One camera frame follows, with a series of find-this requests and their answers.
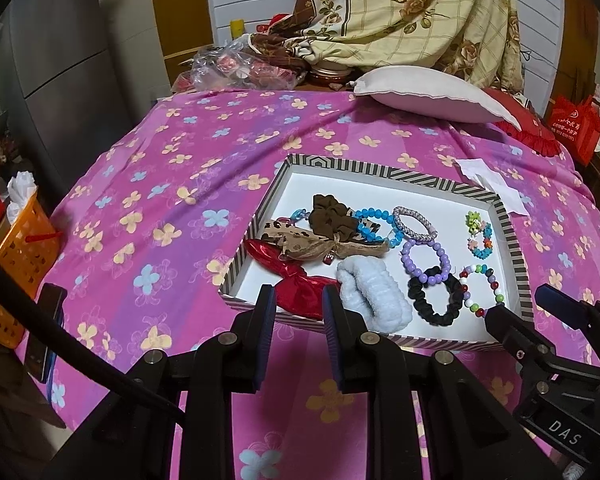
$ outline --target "black scrunchie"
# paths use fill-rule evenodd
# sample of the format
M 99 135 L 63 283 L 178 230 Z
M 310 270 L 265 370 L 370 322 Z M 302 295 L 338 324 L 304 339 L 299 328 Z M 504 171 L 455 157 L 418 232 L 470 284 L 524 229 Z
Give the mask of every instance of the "black scrunchie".
M 440 274 L 440 267 L 431 267 L 424 272 L 427 276 L 435 276 Z M 427 288 L 429 283 L 420 283 L 414 276 L 409 280 L 408 296 L 414 300 L 413 307 L 418 311 L 418 314 L 424 321 L 434 326 L 450 326 L 454 319 L 460 316 L 462 308 L 463 291 L 461 283 L 455 276 L 449 274 L 446 282 L 443 282 L 451 295 L 451 302 L 446 307 L 446 312 L 441 316 L 433 311 L 433 307 L 427 303 L 423 288 Z

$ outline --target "orange plastic basket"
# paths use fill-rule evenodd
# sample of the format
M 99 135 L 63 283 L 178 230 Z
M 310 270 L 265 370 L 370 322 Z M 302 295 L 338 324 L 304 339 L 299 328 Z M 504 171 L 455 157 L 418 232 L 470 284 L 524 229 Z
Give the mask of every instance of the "orange plastic basket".
M 58 257 L 60 240 L 56 237 L 26 242 L 25 238 L 55 232 L 34 193 L 0 245 L 1 266 L 33 299 L 42 278 Z M 23 337 L 24 327 L 0 306 L 0 344 L 16 348 Z

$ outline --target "bedsheet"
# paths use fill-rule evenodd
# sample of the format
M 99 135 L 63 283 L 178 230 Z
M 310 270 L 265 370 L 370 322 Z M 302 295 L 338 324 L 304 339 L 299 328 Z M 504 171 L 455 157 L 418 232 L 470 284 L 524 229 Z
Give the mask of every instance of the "bedsheet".
M 567 153 L 543 158 L 492 127 L 391 110 L 348 92 L 179 94 L 103 153 L 52 217 L 66 243 L 45 281 L 68 289 L 64 328 L 123 371 L 148 349 L 186 352 L 228 329 L 235 312 L 218 285 L 288 153 L 458 181 L 456 158 L 483 158 L 531 214 L 512 222 L 532 289 L 549 282 L 600 300 L 600 213 Z M 534 308 L 559 354 L 596 362 L 579 332 Z M 512 358 L 456 353 L 503 405 L 515 405 Z M 61 360 L 52 381 L 53 407 L 71 428 L 105 394 Z M 263 389 L 233 398 L 236 477 L 363 479 L 365 400 L 337 392 L 323 335 L 276 324 Z

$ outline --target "red satin bow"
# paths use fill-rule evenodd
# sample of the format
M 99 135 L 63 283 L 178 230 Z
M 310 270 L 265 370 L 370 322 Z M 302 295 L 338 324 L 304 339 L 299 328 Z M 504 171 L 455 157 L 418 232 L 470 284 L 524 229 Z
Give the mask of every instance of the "red satin bow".
M 245 240 L 244 247 L 263 267 L 282 276 L 276 286 L 278 306 L 296 316 L 322 319 L 322 288 L 340 283 L 324 276 L 307 276 L 295 260 L 280 260 L 280 249 L 260 240 Z

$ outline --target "brown scrunchie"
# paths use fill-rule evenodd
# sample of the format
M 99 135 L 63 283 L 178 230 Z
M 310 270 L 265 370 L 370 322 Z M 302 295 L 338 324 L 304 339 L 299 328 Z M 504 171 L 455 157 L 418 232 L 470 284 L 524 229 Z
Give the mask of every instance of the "brown scrunchie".
M 276 244 L 282 254 L 293 260 L 321 260 L 327 254 L 333 253 L 340 259 L 361 254 L 362 256 L 382 256 L 389 250 L 387 241 L 380 242 L 343 242 L 338 233 L 334 240 L 318 236 L 308 229 L 294 227 L 288 223 L 275 220 L 266 222 L 262 241 Z
M 309 225 L 318 236 L 334 240 L 337 234 L 341 242 L 349 242 L 356 236 L 360 220 L 349 216 L 348 212 L 349 208 L 333 195 L 314 195 L 314 210 L 309 215 Z

